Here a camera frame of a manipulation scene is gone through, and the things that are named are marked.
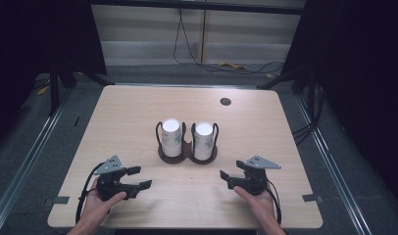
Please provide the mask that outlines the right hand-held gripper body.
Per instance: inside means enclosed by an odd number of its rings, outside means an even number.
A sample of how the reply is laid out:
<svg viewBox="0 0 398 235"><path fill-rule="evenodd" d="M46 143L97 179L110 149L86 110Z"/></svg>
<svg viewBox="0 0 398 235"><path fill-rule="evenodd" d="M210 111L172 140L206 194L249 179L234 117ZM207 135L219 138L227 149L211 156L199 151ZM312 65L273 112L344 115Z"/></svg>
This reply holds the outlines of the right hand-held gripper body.
<svg viewBox="0 0 398 235"><path fill-rule="evenodd" d="M266 174L268 168L281 169L279 164L260 156L254 156L242 162L249 166L247 170L242 169L244 177L239 178L229 175L229 180L226 182L227 188L233 189L235 186L239 186L253 196L258 196L266 190L269 181Z"/></svg>

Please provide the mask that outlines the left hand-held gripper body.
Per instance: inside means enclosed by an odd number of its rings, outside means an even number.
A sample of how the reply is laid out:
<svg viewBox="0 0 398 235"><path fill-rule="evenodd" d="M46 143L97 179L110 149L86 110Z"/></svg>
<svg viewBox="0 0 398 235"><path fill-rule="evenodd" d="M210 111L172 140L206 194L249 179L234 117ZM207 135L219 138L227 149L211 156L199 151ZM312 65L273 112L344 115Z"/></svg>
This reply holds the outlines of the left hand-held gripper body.
<svg viewBox="0 0 398 235"><path fill-rule="evenodd" d="M98 176L97 190L103 201L111 199L120 192L126 192L125 199L134 199L139 193L139 185L122 184L121 178L126 174L128 167L124 167L117 155L101 163L94 171Z"/></svg>

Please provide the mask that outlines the dark brown double cup holder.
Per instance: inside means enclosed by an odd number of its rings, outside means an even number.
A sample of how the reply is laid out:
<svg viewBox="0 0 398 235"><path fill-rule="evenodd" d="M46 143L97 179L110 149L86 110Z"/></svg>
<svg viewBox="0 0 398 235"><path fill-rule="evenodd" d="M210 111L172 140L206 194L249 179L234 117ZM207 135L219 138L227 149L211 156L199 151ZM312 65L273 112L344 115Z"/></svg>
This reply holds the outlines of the dark brown double cup holder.
<svg viewBox="0 0 398 235"><path fill-rule="evenodd" d="M163 128L163 124L159 121L155 127L156 139L158 142L158 155L160 159L167 164L178 164L183 162L185 159L191 159L194 163L199 165L208 165L213 162L218 155L217 140L219 137L219 127L216 123L213 124L213 130L216 135L213 136L212 148L210 150L210 156L206 160L199 159L199 151L195 149L196 140L195 136L192 136L191 142L186 142L184 137L186 133L186 124L183 122L181 124L181 136L180 136L180 146L177 147L180 153L174 157L165 154L165 145L162 139L159 137L159 128Z"/></svg>

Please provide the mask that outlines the stack of white paper cups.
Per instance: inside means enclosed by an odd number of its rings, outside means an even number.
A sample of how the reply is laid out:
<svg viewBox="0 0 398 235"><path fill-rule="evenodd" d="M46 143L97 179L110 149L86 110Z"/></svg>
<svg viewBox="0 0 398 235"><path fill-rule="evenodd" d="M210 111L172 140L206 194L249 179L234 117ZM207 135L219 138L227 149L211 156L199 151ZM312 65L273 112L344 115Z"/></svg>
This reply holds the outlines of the stack of white paper cups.
<svg viewBox="0 0 398 235"><path fill-rule="evenodd" d="M194 157L206 161L212 155L214 146L214 129L207 122L200 122L194 131Z"/></svg>
<svg viewBox="0 0 398 235"><path fill-rule="evenodd" d="M162 148L168 157L181 154L181 124L175 118L168 118L162 123Z"/></svg>

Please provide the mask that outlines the person's right hand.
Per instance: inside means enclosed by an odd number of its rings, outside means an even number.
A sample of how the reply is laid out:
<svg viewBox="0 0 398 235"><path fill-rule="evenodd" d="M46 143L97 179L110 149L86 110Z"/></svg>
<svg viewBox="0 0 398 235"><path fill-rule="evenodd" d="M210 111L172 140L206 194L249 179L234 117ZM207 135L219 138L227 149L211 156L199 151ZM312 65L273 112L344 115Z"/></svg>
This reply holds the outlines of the person's right hand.
<svg viewBox="0 0 398 235"><path fill-rule="evenodd" d="M263 227L276 224L274 200L268 192L253 196L239 186L235 186L233 191L248 204L252 214Z"/></svg>

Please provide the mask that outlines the person's left hand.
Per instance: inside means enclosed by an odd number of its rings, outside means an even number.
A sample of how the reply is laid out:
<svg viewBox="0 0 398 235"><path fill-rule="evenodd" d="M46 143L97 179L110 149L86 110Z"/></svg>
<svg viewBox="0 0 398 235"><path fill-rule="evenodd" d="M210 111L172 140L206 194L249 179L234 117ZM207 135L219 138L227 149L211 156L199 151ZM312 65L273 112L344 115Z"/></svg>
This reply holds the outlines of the person's left hand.
<svg viewBox="0 0 398 235"><path fill-rule="evenodd" d="M110 209L126 197L126 192L120 192L107 201L102 201L94 180L90 192L86 196L83 211L78 222L84 227L97 228L106 218Z"/></svg>

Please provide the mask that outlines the black metal stand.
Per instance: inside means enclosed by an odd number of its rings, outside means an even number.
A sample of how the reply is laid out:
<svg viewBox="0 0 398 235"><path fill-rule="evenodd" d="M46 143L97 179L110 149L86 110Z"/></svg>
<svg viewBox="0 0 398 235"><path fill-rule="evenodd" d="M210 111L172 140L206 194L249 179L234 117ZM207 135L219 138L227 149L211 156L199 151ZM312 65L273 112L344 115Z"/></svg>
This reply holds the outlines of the black metal stand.
<svg viewBox="0 0 398 235"><path fill-rule="evenodd" d="M57 51L48 51L47 55L50 62L50 116L55 115L57 110L60 108L59 81L62 81L64 86L67 88L75 88L75 72L81 72L83 75L102 86L114 85L114 82L101 78L96 73L75 63L72 59L61 56Z"/></svg>
<svg viewBox="0 0 398 235"><path fill-rule="evenodd" d="M307 90L308 107L309 110L313 112L315 107L316 77L315 71L311 66L300 65L296 69L283 72L272 81L263 85L258 85L257 89L270 90L281 82L289 80L293 81L291 90L294 94L302 94L304 90Z"/></svg>

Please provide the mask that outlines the metal floor rail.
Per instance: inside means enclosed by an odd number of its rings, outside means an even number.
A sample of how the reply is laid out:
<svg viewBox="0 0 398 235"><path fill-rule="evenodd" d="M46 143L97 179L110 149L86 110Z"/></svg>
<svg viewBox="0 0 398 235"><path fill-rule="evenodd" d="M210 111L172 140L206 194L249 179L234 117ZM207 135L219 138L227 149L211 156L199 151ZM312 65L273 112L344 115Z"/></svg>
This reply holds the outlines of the metal floor rail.
<svg viewBox="0 0 398 235"><path fill-rule="evenodd" d="M358 235L373 235L361 208L350 191L343 174L333 157L332 152L323 138L321 130L318 127L313 126L314 120L309 115L309 108L306 101L301 95L296 95L295 98L305 122L307 122L311 127L310 133L312 138L318 147L323 162Z"/></svg>
<svg viewBox="0 0 398 235"><path fill-rule="evenodd" d="M11 209L18 199L22 189L25 186L29 175L38 161L38 158L43 151L48 139L50 138L63 110L73 93L72 89L68 89L62 97L60 105L52 112L52 114L45 120L38 136L34 140L32 146L27 151L22 165L19 167L16 175L11 180L8 187L0 197L0 229L5 223Z"/></svg>

